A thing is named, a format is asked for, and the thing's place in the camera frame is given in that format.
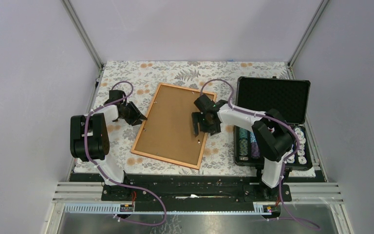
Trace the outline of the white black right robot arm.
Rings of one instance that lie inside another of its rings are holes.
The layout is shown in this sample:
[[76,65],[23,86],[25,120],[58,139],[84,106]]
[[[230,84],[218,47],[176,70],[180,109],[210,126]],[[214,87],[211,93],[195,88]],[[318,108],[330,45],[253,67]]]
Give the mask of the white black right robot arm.
[[268,112],[240,108],[226,100],[212,101],[202,94],[195,101],[198,108],[193,112],[193,134],[211,135],[221,132],[221,124],[234,125],[255,135],[261,156],[264,159],[260,194],[271,201],[279,195],[278,186],[284,178],[285,160],[300,148],[296,132],[284,121],[275,109]]

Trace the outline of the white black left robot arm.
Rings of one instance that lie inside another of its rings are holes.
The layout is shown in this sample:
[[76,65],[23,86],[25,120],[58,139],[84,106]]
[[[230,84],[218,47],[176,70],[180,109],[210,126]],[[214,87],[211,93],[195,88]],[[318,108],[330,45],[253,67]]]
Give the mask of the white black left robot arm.
[[92,114],[70,118],[70,152],[72,157],[91,162],[119,200],[131,196],[131,186],[124,182],[126,173],[113,160],[107,125],[123,119],[128,125],[136,126],[147,120],[127,95],[120,90],[110,90],[109,98]]

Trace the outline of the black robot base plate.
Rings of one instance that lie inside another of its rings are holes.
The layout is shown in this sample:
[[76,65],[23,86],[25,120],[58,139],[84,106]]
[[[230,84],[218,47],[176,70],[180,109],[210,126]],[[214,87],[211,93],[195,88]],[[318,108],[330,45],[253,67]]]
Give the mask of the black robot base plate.
[[127,175],[124,186],[104,185],[102,201],[129,202],[138,212],[252,211],[254,203],[291,201],[288,186],[270,189],[254,176]]

